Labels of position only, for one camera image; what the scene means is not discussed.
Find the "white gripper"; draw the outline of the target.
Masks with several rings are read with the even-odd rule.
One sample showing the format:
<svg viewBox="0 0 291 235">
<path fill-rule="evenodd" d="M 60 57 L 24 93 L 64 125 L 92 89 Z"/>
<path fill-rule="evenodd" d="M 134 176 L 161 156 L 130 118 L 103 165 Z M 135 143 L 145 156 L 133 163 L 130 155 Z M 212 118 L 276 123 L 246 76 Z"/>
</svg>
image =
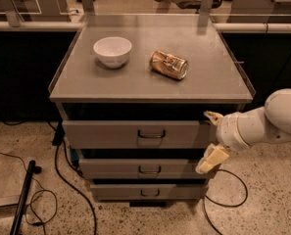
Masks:
<svg viewBox="0 0 291 235">
<path fill-rule="evenodd" d="M 208 173 L 215 166 L 229 158 L 229 151 L 241 151 L 249 145 L 242 138 L 238 119 L 240 113 L 223 116 L 220 113 L 204 111 L 204 116 L 217 127 L 216 137 L 220 145 L 210 144 L 203 158 L 197 163 L 195 171 L 200 174 Z"/>
</svg>

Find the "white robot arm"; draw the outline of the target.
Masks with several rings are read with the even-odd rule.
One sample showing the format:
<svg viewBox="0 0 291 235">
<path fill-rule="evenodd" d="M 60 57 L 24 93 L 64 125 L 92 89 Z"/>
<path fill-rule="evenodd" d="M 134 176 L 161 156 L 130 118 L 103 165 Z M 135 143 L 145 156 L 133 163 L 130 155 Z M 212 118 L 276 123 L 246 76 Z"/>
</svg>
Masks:
<svg viewBox="0 0 291 235">
<path fill-rule="evenodd" d="M 281 89 L 267 97 L 262 107 L 225 115 L 205 111 L 204 116 L 216 127 L 218 144 L 211 143 L 195 171 L 208 173 L 224 162 L 232 152 L 256 144 L 291 142 L 291 89 Z"/>
</svg>

